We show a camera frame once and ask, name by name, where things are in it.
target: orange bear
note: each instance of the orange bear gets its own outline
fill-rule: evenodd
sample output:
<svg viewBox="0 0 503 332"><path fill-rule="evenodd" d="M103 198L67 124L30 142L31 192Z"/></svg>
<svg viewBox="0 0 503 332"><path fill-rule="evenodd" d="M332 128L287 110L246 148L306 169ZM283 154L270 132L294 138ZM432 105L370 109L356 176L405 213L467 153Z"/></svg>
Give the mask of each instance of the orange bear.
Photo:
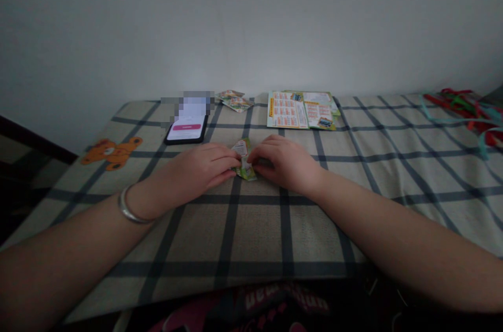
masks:
<svg viewBox="0 0 503 332"><path fill-rule="evenodd" d="M115 171L126 165L131 152L141 145L143 140L139 137L133 137L129 143L114 142L105 138L98 141L82 159L82 164L89 164L99 160L106 159L110 164L106 167L107 171Z"/></svg>

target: left hand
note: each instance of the left hand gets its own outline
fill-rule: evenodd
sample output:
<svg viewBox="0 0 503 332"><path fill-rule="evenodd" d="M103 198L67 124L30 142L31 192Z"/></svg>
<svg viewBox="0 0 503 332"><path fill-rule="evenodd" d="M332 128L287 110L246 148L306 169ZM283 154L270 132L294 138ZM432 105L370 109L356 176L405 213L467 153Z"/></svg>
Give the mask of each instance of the left hand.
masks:
<svg viewBox="0 0 503 332"><path fill-rule="evenodd" d="M160 217L236 176L232 167L241 167L237 152L222 143L206 143L178 154L159 171L132 186L126 203L140 218Z"/></svg>

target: right hand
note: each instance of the right hand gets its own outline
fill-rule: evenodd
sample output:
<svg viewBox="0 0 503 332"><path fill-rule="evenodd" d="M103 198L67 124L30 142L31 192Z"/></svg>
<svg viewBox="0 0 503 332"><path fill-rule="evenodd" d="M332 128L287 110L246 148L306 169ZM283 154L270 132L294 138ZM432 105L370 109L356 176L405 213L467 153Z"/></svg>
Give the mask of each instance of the right hand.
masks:
<svg viewBox="0 0 503 332"><path fill-rule="evenodd" d="M259 158L268 159L274 167L258 163ZM306 197L316 193L326 171L302 145L278 135L262 141L247 161L266 179Z"/></svg>

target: table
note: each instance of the table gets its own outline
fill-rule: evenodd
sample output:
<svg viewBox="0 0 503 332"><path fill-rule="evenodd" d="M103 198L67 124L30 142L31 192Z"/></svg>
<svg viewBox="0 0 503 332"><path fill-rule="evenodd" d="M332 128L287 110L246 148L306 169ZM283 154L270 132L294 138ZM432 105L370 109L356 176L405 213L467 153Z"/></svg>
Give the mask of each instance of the table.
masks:
<svg viewBox="0 0 503 332"><path fill-rule="evenodd" d="M418 95L345 97L337 131L266 128L266 94L239 114L219 105L205 141L252 146L270 134L304 145L320 165L389 197L503 257L503 156L478 152L463 123L429 121ZM427 103L433 117L449 112ZM97 139L140 137L125 165L76 161L4 248L146 178L193 145L165 146L160 102L131 102ZM75 321L224 286L281 278L350 276L366 259L310 200L260 178L234 178L161 218L67 316Z"/></svg>

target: bracelet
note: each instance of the bracelet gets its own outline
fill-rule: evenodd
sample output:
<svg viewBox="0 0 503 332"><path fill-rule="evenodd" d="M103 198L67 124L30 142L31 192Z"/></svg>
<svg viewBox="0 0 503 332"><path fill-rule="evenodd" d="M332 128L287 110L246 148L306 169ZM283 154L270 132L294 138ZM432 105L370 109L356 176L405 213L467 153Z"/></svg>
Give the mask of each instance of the bracelet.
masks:
<svg viewBox="0 0 503 332"><path fill-rule="evenodd" d="M134 222L134 223L138 223L138 224L148 224L148 223L152 223L155 221L155 219L142 219L142 218L138 218L137 216L135 216L130 210L129 208L127 207L126 205L126 193L127 191L129 190L129 188L131 188L131 185L125 187L122 192L121 192L121 195L119 196L119 209L121 210L122 214L124 214L124 216L129 219L130 221Z"/></svg>

